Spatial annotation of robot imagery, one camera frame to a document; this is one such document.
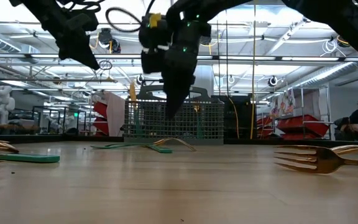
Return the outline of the gold knife green handle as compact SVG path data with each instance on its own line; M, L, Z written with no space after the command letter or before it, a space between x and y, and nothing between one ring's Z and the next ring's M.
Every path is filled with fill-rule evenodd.
M132 101L132 107L134 111L134 124L135 124L135 134L140 134L142 132L139 122L139 114L137 110L137 98L136 98L136 92L135 92L135 83L132 82L130 84L129 88L129 94Z

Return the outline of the red handled utensils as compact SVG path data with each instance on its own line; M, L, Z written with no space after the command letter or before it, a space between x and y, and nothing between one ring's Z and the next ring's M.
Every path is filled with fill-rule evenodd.
M162 153L162 154L171 154L172 153L171 149L160 147L160 146L157 146L157 145L154 145L154 144L146 145L145 147L148 148L148 149L151 149L153 151Z

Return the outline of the colourful poster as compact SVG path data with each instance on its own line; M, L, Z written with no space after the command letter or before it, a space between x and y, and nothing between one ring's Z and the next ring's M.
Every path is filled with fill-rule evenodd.
M293 115L295 97L293 90L288 90L284 94L274 96L270 114L274 117Z

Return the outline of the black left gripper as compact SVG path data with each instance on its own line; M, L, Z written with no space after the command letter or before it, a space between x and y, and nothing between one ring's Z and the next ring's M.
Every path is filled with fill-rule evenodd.
M88 31L96 30L98 20L93 12L67 12L63 21L63 31L58 36L58 56L76 60L89 68L100 68L92 50L89 47Z

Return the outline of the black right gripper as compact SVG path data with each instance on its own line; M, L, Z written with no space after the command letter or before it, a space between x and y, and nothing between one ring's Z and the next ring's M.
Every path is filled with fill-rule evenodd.
M169 9L165 15L163 39L168 49L163 58L163 90L166 115L172 119L194 83L200 38L211 35L211 26L197 9Z

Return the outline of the red storage bin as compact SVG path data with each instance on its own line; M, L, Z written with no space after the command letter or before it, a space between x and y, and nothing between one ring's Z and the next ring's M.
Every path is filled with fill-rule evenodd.
M103 118L107 118L107 105L102 102L96 102L93 106L93 110L100 114Z
M267 139L275 131L273 118L265 116L257 120L257 137L259 139Z
M278 120L277 128L284 133L312 133L324 136L329 126L314 116L306 114L304 116L292 116Z
M103 117L96 117L93 121L93 126L96 128L96 136L109 136L108 121Z

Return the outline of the gold spoon green handle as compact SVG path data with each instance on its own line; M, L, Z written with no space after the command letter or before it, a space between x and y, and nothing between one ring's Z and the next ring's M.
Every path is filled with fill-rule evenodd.
M60 161L57 155L36 155L36 154L0 154L0 162L32 162L32 163L56 163Z

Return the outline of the black cabinet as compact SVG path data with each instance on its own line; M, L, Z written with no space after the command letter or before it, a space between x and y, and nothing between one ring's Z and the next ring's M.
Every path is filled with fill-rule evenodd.
M224 96L224 138L249 139L252 105L250 95Z

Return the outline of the black aluminium table frame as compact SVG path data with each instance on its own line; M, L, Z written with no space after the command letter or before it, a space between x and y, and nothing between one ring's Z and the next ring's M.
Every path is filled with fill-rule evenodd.
M124 142L123 137L102 136L67 136L64 134L53 135L0 135L1 141L9 141L13 144L59 142L59 141L84 141L84 142ZM283 139L223 139L223 144L237 145L310 145L322 147L336 147L345 145L358 145L358 141L330 141L317 139L283 140Z

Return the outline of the grey plastic cutlery basket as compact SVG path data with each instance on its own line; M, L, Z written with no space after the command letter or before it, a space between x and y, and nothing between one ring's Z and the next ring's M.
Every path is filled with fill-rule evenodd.
M165 93L162 85L140 88L136 95L142 132L135 134L134 111L130 98L125 103L123 138L125 142L153 143L165 138L181 139L194 145L222 145L224 139L224 103L210 98L204 88L191 87L190 97L181 105L172 119L166 115ZM203 137L196 138L196 113L200 106Z

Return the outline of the white board panel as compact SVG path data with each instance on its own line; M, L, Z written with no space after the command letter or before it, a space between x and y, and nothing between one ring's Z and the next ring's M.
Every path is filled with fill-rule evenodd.
M107 103L107 122L109 136L122 136L120 128L124 125L125 99L111 92L106 92L104 98Z

